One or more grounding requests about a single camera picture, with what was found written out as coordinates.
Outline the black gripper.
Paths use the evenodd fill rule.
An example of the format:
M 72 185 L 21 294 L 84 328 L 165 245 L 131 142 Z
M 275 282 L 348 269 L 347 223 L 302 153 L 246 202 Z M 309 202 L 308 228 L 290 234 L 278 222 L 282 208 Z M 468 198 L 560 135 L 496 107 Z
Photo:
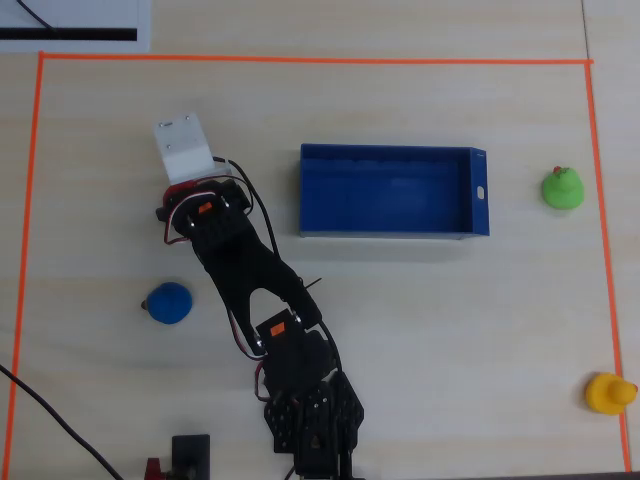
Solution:
M 165 221 L 165 244 L 194 239 L 217 242 L 242 224 L 241 214 L 253 209 L 253 193 L 240 177 L 204 177 L 170 186 L 165 206 L 155 210 Z

